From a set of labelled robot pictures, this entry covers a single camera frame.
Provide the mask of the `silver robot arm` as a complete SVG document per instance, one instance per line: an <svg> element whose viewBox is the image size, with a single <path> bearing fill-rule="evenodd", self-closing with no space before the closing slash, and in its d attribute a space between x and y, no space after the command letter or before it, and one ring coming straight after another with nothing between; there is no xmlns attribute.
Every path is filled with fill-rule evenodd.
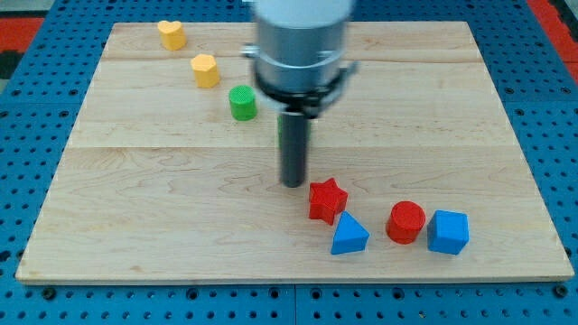
<svg viewBox="0 0 578 325"><path fill-rule="evenodd" d="M256 39L243 49L255 81L282 114L316 118L342 96L358 63L343 65L354 0L255 0Z"/></svg>

